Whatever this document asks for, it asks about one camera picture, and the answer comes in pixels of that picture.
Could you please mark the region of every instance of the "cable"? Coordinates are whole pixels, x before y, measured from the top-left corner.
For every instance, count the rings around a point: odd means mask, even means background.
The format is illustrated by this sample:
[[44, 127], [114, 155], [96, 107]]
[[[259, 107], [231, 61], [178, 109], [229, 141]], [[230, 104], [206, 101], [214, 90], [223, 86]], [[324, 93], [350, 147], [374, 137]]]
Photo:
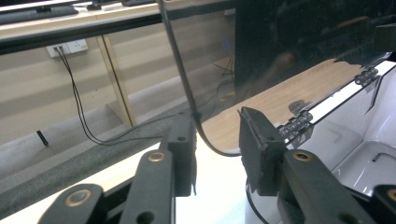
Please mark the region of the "cable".
[[162, 136], [136, 137], [136, 138], [131, 138], [131, 139], [127, 139], [127, 140], [123, 140], [123, 141], [119, 141], [119, 142], [114, 142], [116, 140], [121, 139], [123, 136], [125, 136], [128, 133], [130, 133], [131, 131], [136, 130], [139, 127], [149, 125], [150, 123], [153, 123], [153, 122], [156, 122], [156, 121], [159, 121], [159, 120], [162, 120], [162, 119], [172, 118], [174, 115], [166, 116], [166, 117], [163, 117], [163, 118], [159, 118], [159, 119], [155, 119], [155, 120], [151, 120], [149, 122], [143, 123], [143, 124], [141, 124], [139, 126], [136, 126], [135, 128], [132, 128], [128, 132], [123, 133], [123, 134], [119, 135], [118, 137], [110, 139], [110, 140], [101, 140], [101, 139], [98, 139], [97, 137], [95, 137], [92, 134], [90, 128], [88, 127], [87, 120], [85, 119], [84, 109], [82, 107], [82, 102], [81, 102], [81, 99], [79, 97], [78, 88], [77, 88], [76, 82], [74, 80], [73, 73], [72, 73], [71, 68], [70, 68], [70, 64], [67, 61], [66, 56], [64, 54], [64, 49], [62, 48], [62, 46], [60, 46], [59, 48], [54, 48], [54, 49], [59, 54], [59, 56], [61, 57], [61, 59], [62, 59], [62, 61], [64, 63], [64, 66], [66, 67], [67, 72], [69, 73], [69, 76], [70, 76], [70, 78], [72, 80], [73, 94], [75, 96], [76, 105], [77, 105], [77, 109], [78, 109], [78, 117], [79, 117], [79, 120], [81, 122], [83, 131], [84, 131], [84, 133], [85, 133], [85, 135], [87, 136], [88, 139], [90, 139], [91, 141], [93, 141], [95, 144], [98, 144], [98, 145], [114, 146], [116, 144], [120, 144], [120, 143], [124, 143], [124, 142], [128, 142], [128, 141], [141, 140], [141, 139], [154, 139], [154, 138], [161, 138], [162, 137]]
[[256, 215], [256, 217], [264, 224], [269, 224], [269, 222], [267, 220], [265, 220], [265, 218], [260, 214], [260, 212], [257, 210], [256, 205], [254, 205], [253, 200], [251, 199], [251, 195], [250, 192], [248, 190], [248, 179], [247, 179], [247, 183], [246, 183], [246, 192], [247, 192], [247, 201], [248, 204], [250, 205], [250, 208], [253, 210], [254, 214]]

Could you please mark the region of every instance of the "power outlet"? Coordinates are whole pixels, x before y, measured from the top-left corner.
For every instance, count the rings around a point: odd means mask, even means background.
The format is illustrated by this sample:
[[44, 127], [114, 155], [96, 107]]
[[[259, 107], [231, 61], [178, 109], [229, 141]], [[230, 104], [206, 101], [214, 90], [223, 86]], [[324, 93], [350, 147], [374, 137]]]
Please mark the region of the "power outlet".
[[67, 47], [69, 47], [70, 53], [76, 53], [88, 49], [88, 45], [85, 39], [67, 42]]
[[57, 58], [59, 57], [59, 53], [55, 50], [55, 48], [58, 48], [59, 52], [61, 52], [60, 47], [64, 50], [64, 54], [70, 54], [70, 49], [67, 46], [66, 43], [63, 44], [57, 44], [57, 45], [51, 45], [47, 47], [47, 50], [49, 52], [49, 56], [51, 58]]

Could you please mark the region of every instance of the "gray floor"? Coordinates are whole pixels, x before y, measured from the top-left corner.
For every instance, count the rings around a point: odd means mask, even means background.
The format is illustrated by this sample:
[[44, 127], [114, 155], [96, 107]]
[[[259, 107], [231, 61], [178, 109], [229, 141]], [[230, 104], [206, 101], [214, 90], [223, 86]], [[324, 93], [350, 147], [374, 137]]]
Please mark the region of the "gray floor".
[[[192, 74], [191, 79], [196, 78], [192, 82], [197, 85], [194, 88], [214, 90], [216, 86], [210, 85], [224, 77], [213, 76], [213, 73], [221, 75], [222, 71], [209, 65]], [[132, 94], [129, 100], [138, 126], [188, 108], [179, 77]], [[121, 141], [161, 136], [172, 125], [171, 118], [162, 119], [130, 132], [106, 105], [86, 113], [86, 119], [93, 134], [100, 139], [127, 131]], [[78, 117], [41, 131], [49, 141], [48, 147], [36, 133], [0, 146], [0, 219], [160, 141], [157, 138], [127, 141], [112, 147], [97, 146], [87, 139]]]

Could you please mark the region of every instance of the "glass panel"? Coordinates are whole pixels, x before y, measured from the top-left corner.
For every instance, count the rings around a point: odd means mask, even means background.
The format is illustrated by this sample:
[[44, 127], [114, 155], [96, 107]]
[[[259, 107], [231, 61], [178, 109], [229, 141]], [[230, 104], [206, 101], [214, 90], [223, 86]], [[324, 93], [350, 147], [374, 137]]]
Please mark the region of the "glass panel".
[[275, 125], [338, 91], [368, 65], [391, 1], [163, 1], [179, 72], [209, 145], [238, 152], [241, 106]]

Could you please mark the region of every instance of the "transparent acrylic sheet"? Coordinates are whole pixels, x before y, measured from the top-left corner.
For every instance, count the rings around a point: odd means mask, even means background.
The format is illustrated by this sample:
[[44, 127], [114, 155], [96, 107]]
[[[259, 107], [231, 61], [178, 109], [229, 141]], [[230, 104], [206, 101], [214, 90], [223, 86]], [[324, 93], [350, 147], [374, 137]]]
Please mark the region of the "transparent acrylic sheet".
[[241, 106], [279, 125], [331, 96], [368, 65], [377, 25], [394, 8], [380, 1], [160, 2], [200, 135], [237, 153]]

